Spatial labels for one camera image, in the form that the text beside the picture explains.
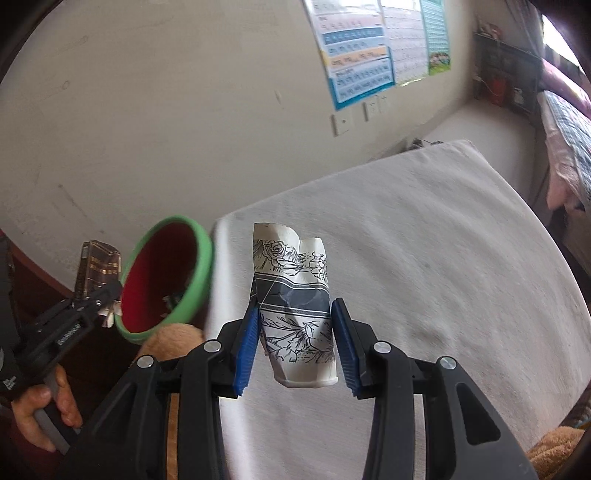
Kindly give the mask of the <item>person's left hand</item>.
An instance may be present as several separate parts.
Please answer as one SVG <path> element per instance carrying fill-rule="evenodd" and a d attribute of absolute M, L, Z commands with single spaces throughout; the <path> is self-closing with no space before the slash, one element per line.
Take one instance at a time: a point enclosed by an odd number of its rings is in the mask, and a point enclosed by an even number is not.
<path fill-rule="evenodd" d="M 61 365 L 55 369 L 57 397 L 54 401 L 63 423 L 72 428 L 82 426 L 82 417 L 67 380 L 65 370 Z M 18 399 L 11 402 L 16 425 L 23 437 L 35 447 L 47 452 L 55 452 L 56 447 L 49 437 L 42 431 L 34 418 L 34 413 L 45 408 L 53 400 L 47 385 L 35 385 L 28 388 Z"/>

